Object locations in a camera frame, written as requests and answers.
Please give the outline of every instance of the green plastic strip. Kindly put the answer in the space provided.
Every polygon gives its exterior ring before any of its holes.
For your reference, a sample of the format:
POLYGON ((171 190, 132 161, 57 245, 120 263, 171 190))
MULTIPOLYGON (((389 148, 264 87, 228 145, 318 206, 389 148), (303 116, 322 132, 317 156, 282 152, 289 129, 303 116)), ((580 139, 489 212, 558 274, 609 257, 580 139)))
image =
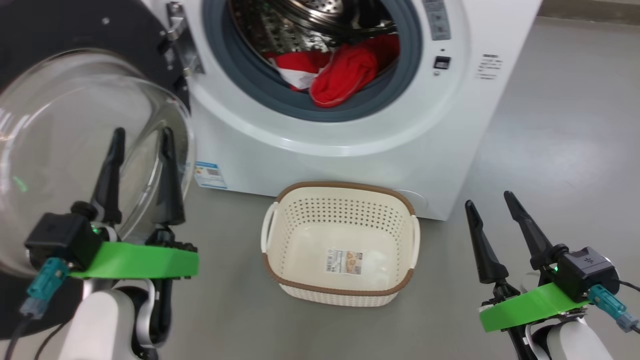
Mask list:
POLYGON ((70 276, 103 279, 167 279, 198 275, 197 252, 106 242, 100 246, 93 263, 85 272, 70 276))
POLYGON ((586 304, 589 302, 574 303, 552 283, 489 307, 480 313, 480 321, 484 331, 491 332, 546 319, 586 304))

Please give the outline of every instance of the laundry basket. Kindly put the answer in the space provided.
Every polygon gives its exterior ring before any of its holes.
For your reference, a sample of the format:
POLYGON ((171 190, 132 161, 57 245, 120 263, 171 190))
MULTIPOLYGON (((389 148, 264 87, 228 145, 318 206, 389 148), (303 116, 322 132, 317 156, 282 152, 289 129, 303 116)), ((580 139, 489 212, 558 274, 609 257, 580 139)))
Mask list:
POLYGON ((409 201, 377 186, 298 183, 264 218, 267 271, 293 297, 382 306, 413 274, 420 227, 409 201))

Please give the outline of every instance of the cable connector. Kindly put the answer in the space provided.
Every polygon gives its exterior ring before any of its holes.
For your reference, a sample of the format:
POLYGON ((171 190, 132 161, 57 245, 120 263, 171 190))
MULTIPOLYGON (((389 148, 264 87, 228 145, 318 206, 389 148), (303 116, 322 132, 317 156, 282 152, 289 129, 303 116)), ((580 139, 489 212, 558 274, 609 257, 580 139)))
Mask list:
POLYGON ((27 289, 29 298, 20 307, 23 315, 40 319, 47 310, 49 301, 69 275, 67 263, 60 258, 49 258, 27 289))
POLYGON ((592 286, 589 289, 588 297, 595 306, 609 314, 622 331, 630 332, 634 327, 637 328, 638 319, 628 313, 627 306, 602 285, 592 286))

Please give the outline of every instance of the brown basket rim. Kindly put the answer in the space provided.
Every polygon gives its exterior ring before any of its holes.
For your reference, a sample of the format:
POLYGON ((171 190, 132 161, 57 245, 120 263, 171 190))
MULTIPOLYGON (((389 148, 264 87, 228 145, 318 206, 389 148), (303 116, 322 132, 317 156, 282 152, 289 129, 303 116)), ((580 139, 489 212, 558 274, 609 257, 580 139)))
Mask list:
POLYGON ((332 295, 346 295, 346 296, 389 296, 392 294, 395 294, 397 292, 399 292, 400 290, 402 290, 408 283, 409 280, 411 280, 411 277, 413 276, 413 269, 409 269, 409 271, 406 272, 406 275, 404 276, 404 279, 396 286, 394 286, 391 289, 387 289, 387 290, 340 290, 340 289, 331 289, 331 288, 323 288, 321 286, 313 286, 313 285, 307 285, 307 284, 302 284, 300 282, 295 282, 295 281, 290 281, 287 279, 283 279, 282 277, 278 276, 273 269, 271 268, 271 265, 269 264, 269 257, 267 256, 267 254, 265 252, 262 253, 262 258, 264 260, 264 264, 266 265, 267 268, 267 272, 269 273, 269 276, 271 276, 275 281, 279 282, 280 284, 286 285, 286 286, 291 286, 292 288, 298 288, 298 289, 303 289, 303 290, 308 290, 308 291, 315 291, 317 293, 325 293, 325 294, 332 294, 332 295))
POLYGON ((365 184, 358 184, 358 183, 343 183, 340 181, 306 181, 304 183, 293 184, 288 188, 282 190, 282 192, 276 198, 276 201, 281 202, 282 199, 285 197, 285 195, 292 192, 293 190, 297 190, 300 188, 342 188, 342 189, 354 189, 354 190, 364 190, 368 192, 383 193, 385 195, 391 195, 397 198, 398 200, 402 201, 402 203, 406 206, 407 210, 409 210, 409 214, 415 215, 415 210, 413 209, 411 202, 409 202, 409 200, 407 200, 407 198, 404 197, 404 195, 402 195, 399 192, 393 191, 388 188, 383 188, 381 186, 365 185, 365 184))

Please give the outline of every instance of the black cable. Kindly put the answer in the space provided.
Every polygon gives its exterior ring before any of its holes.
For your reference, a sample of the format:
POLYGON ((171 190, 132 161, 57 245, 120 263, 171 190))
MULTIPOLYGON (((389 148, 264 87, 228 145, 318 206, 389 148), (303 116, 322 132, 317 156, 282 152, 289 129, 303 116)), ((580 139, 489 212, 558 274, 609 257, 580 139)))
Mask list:
POLYGON ((633 285, 631 282, 617 280, 621 285, 628 286, 636 291, 640 291, 640 286, 633 285))
POLYGON ((36 356, 33 357, 33 360, 39 360, 40 359, 40 355, 42 355, 42 352, 44 351, 44 348, 47 346, 47 344, 51 341, 51 339, 53 339, 53 337, 59 333, 62 328, 69 323, 69 321, 71 321, 71 319, 61 323, 60 325, 58 325, 58 327, 53 330, 51 333, 49 333, 49 335, 47 335, 46 339, 44 339, 44 341, 42 342, 42 344, 40 344, 40 347, 38 348, 38 351, 36 352, 36 356))
POLYGON ((31 318, 33 315, 29 314, 22 318, 18 326, 15 327, 13 331, 13 335, 11 335, 11 341, 9 341, 9 346, 6 348, 6 352, 4 353, 4 360, 11 360, 11 356, 13 356, 13 351, 15 350, 15 346, 18 344, 18 340, 24 334, 24 331, 29 326, 29 322, 31 322, 31 318))

